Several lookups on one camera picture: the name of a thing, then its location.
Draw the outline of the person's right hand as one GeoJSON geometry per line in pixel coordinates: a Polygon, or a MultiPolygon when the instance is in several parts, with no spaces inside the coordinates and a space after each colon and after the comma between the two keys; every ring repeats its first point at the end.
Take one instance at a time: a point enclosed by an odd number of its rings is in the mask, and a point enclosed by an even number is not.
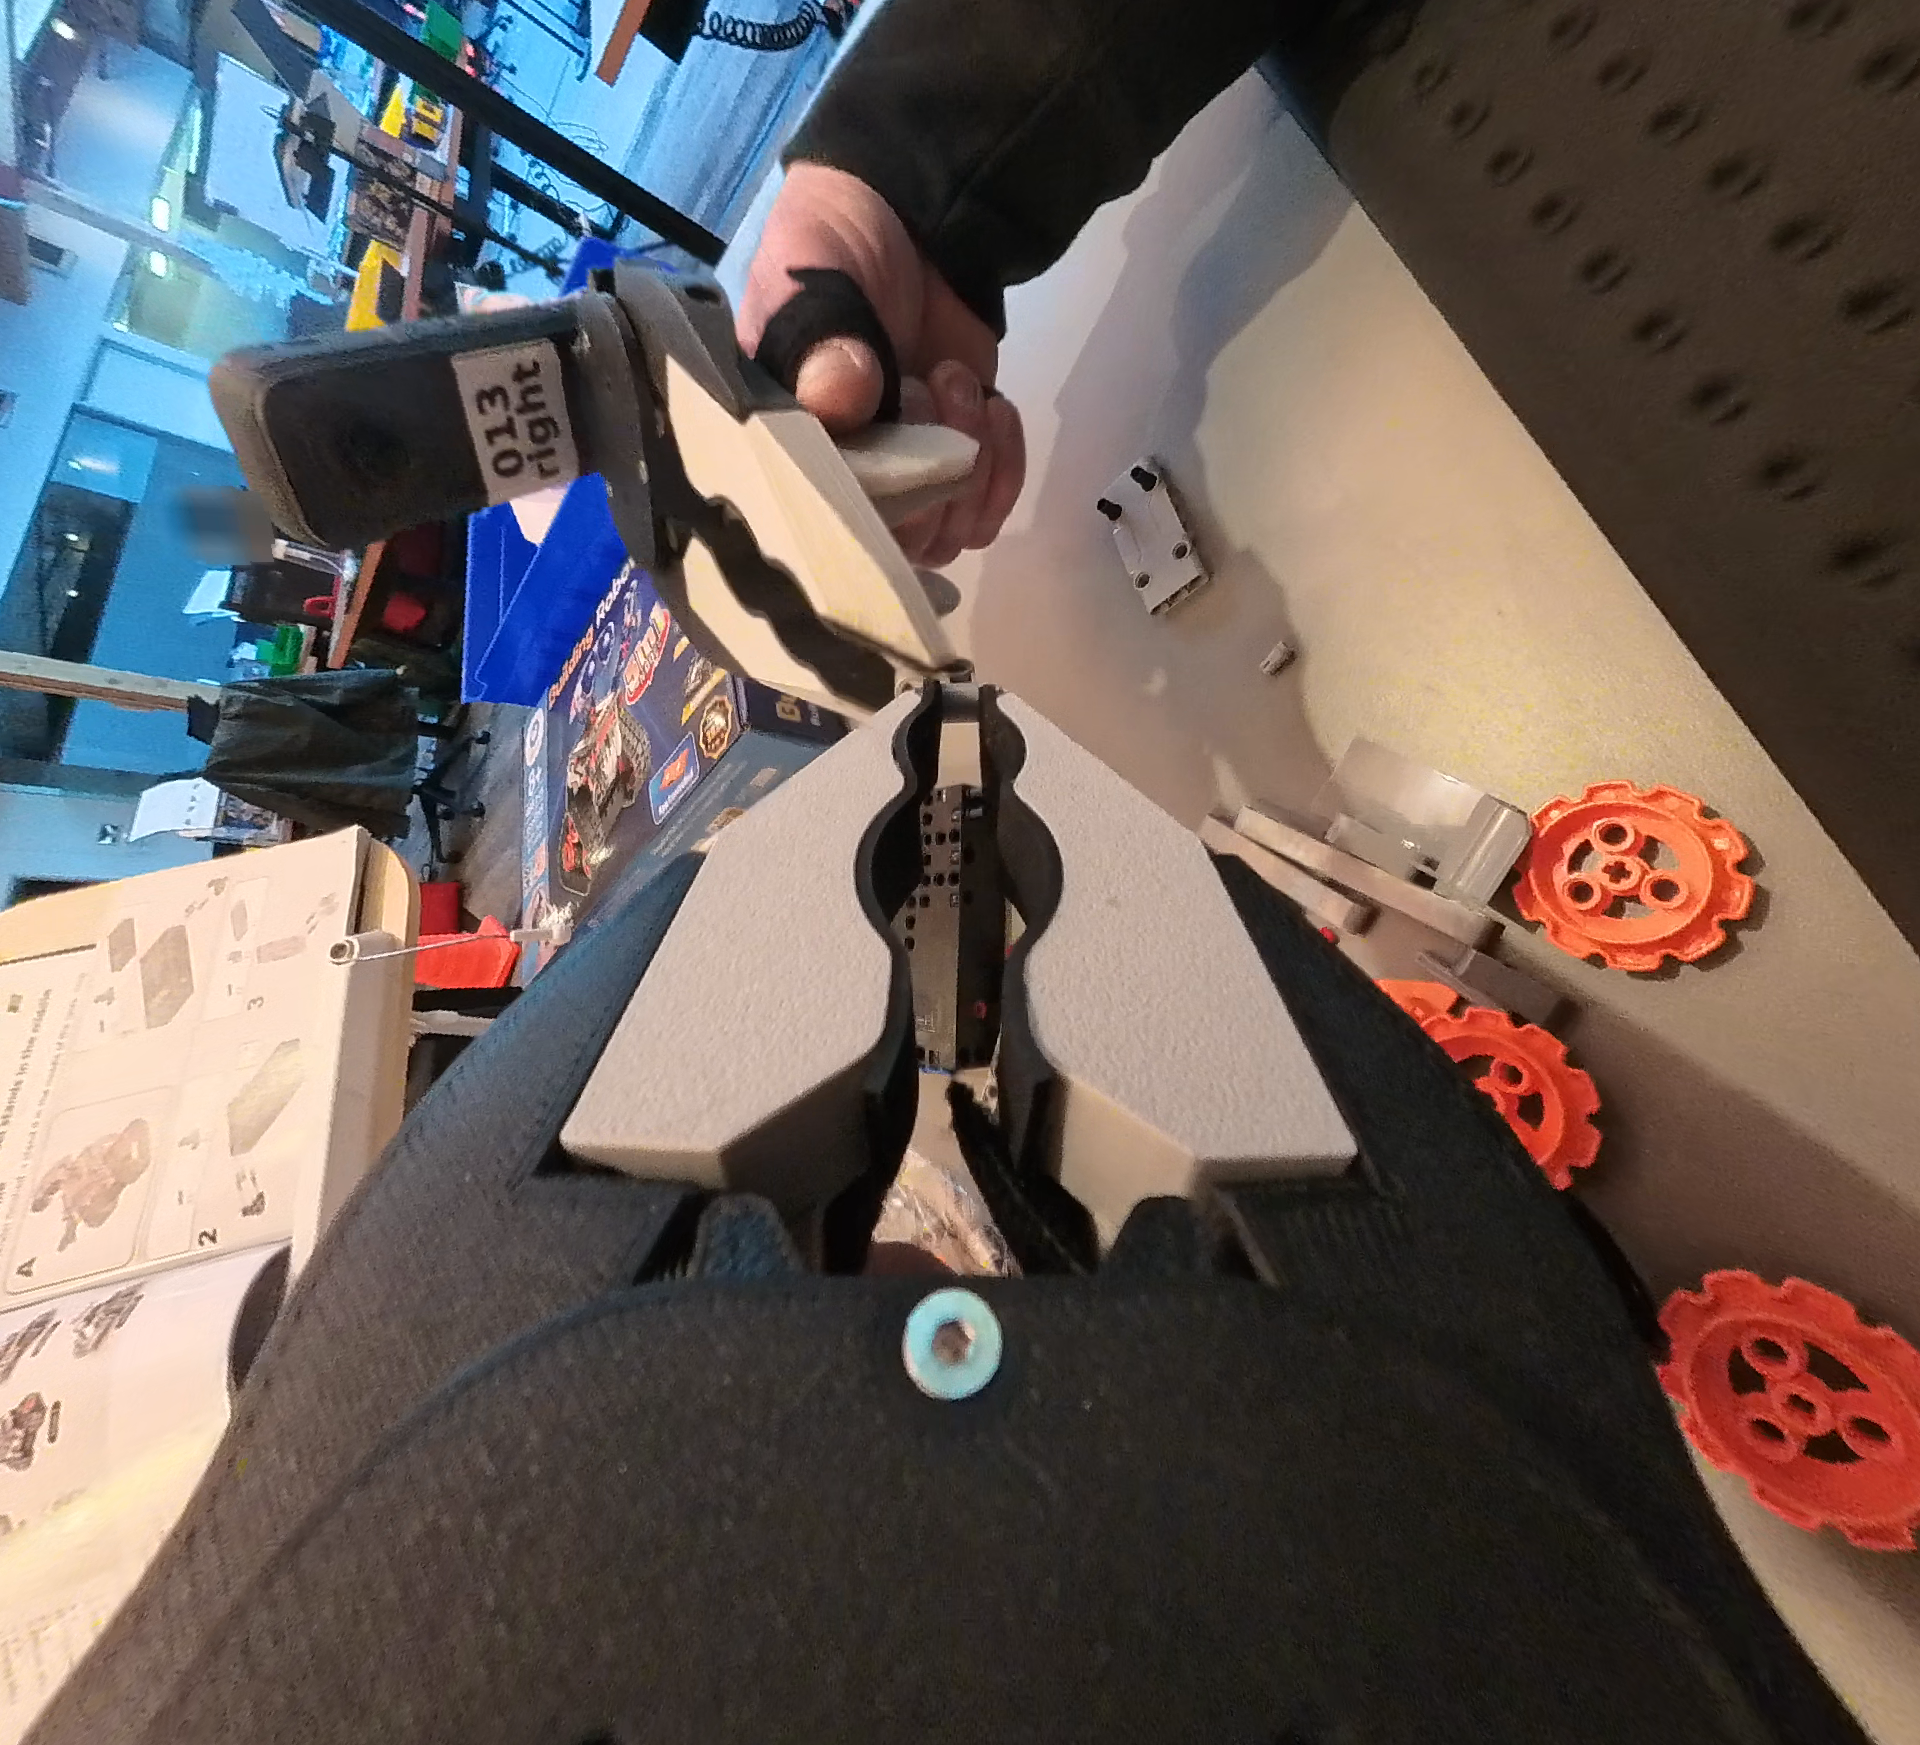
{"type": "Polygon", "coordinates": [[[900,370],[900,415],[948,426],[977,442],[974,474],[959,495],[899,522],[903,551],[914,564],[943,571],[956,557],[988,548],[1027,477],[1022,413],[995,387],[995,333],[870,186],[849,173],[790,162],[736,312],[743,352],[758,353],[766,324],[798,292],[804,268],[841,272],[874,309],[900,370]]]}

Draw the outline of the blue robot kit box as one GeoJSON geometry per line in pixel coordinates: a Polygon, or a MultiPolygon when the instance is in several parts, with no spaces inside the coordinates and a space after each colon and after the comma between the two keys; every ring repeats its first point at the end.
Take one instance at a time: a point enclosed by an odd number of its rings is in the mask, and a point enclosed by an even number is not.
{"type": "Polygon", "coordinates": [[[846,732],[718,665],[621,566],[523,727],[518,981],[846,732]]]}

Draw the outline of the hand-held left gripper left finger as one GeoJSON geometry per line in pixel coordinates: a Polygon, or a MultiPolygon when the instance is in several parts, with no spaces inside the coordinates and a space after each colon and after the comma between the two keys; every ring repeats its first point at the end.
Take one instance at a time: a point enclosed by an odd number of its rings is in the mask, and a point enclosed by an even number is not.
{"type": "Polygon", "coordinates": [[[943,688],[900,694],[707,846],[560,1130],[654,1181],[891,1181],[916,1115],[909,951],[943,688]]]}

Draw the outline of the grey holed rectangular plate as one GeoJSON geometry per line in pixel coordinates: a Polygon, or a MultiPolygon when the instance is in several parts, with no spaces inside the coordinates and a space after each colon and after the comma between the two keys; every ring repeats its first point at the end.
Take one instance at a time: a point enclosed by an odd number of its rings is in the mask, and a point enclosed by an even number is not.
{"type": "Polygon", "coordinates": [[[1139,604],[1157,617],[1202,590],[1211,583],[1211,571],[1163,462],[1153,453],[1139,455],[1136,462],[1096,495],[1109,495],[1122,503],[1124,520],[1109,527],[1098,517],[1108,527],[1122,571],[1139,604]],[[1143,495],[1130,478],[1130,469],[1139,459],[1151,459],[1160,473],[1160,485],[1151,495],[1143,495]]]}

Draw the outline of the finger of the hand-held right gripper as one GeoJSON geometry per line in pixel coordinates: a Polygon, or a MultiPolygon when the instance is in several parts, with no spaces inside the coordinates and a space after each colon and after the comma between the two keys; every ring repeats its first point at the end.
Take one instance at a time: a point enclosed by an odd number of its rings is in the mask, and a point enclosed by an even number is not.
{"type": "Polygon", "coordinates": [[[851,721],[899,695],[899,673],[874,646],[835,633],[789,572],[726,534],[721,548],[688,534],[664,566],[664,598],[700,650],[736,675],[851,721]]]}
{"type": "Polygon", "coordinates": [[[891,520],[962,486],[962,433],[879,426],[844,453],[807,409],[731,409],[679,358],[661,362],[664,409],[698,517],[795,576],[835,633],[897,672],[946,672],[955,645],[891,520]]]}

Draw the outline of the red plastic bin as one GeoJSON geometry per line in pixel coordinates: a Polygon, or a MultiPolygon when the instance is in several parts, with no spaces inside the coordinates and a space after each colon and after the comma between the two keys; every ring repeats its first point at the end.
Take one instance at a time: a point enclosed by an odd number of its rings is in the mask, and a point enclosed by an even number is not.
{"type": "Polygon", "coordinates": [[[451,878],[420,885],[417,988],[510,988],[518,982],[521,943],[494,916],[464,923],[462,888],[451,878]]]}

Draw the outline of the scattered orange gear wheels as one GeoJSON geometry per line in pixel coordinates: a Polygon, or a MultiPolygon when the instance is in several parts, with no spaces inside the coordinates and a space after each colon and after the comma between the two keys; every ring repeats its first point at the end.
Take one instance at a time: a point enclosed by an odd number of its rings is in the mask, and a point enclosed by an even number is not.
{"type": "MultiPolygon", "coordinates": [[[[1749,847],[1730,821],[1674,785],[1603,780],[1529,819],[1514,888],[1519,916],[1573,959],[1651,972],[1713,955],[1749,914],[1749,847]]],[[[1603,1148],[1596,1081],[1560,1037],[1455,982],[1379,979],[1455,1064],[1558,1192],[1603,1148]]],[[[1706,1272],[1655,1319],[1659,1382],[1697,1451],[1808,1531],[1873,1551],[1913,1551],[1918,1355],[1848,1299],[1804,1279],[1706,1272]]]]}

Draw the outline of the black perforated plastic block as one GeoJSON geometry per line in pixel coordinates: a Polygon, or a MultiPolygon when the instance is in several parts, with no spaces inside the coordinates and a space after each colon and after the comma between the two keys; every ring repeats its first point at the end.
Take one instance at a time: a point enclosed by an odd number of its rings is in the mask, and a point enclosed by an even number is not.
{"type": "Polygon", "coordinates": [[[940,1078],[990,1070],[999,1037],[1007,916],[984,771],[977,705],[965,701],[939,734],[916,805],[920,876],[894,919],[918,1062],[940,1078]]]}

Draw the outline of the open instruction booklet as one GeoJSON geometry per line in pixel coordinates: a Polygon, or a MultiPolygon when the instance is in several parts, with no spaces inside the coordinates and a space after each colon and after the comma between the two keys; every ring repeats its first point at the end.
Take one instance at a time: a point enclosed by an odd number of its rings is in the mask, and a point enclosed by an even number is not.
{"type": "Polygon", "coordinates": [[[289,1272],[302,903],[271,846],[4,914],[2,1702],[26,1732],[224,1436],[289,1272]]]}

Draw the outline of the person's right forearm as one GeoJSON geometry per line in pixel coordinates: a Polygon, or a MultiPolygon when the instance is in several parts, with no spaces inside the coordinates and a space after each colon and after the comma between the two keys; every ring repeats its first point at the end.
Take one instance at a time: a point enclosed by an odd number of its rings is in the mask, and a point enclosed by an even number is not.
{"type": "Polygon", "coordinates": [[[1343,0],[883,0],[789,141],[877,197],[990,330],[1262,51],[1343,0]]]}

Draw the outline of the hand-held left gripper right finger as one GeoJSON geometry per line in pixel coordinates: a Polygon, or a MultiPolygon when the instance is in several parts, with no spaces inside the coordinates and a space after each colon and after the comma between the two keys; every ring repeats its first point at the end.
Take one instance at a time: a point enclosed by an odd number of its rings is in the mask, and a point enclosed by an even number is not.
{"type": "Polygon", "coordinates": [[[1357,1145],[1202,838],[1012,694],[980,704],[1022,933],[998,1106],[1075,1204],[1338,1176],[1357,1145]]]}

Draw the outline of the black trash bag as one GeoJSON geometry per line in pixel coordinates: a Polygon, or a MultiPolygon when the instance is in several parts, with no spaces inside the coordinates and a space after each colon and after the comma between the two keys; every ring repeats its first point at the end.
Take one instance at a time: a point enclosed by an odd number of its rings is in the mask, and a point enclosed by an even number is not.
{"type": "Polygon", "coordinates": [[[393,670],[355,667],[227,685],[187,708],[202,776],[311,833],[406,836],[420,698],[393,670]]]}

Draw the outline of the blue plastic bin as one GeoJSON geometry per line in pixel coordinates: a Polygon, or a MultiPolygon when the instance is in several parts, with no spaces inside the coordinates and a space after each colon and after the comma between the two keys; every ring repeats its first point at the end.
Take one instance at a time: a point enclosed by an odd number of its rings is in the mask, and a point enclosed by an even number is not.
{"type": "Polygon", "coordinates": [[[507,505],[467,519],[462,701],[536,705],[625,562],[599,477],[572,483],[541,543],[507,505]]]}

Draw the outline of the black metal bar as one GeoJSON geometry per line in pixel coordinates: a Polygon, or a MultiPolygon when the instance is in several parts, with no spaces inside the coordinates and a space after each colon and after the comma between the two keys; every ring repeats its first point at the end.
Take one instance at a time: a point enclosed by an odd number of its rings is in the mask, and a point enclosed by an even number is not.
{"type": "Polygon", "coordinates": [[[499,141],[539,159],[588,197],[610,204],[617,214],[636,220],[666,243],[679,247],[706,266],[716,266],[726,252],[727,243],[720,235],[605,164],[572,139],[535,119],[483,78],[473,75],[423,40],[406,33],[384,12],[360,0],[277,1],[296,7],[299,15],[313,24],[336,30],[393,66],[395,72],[426,85],[470,120],[487,127],[499,141]]]}

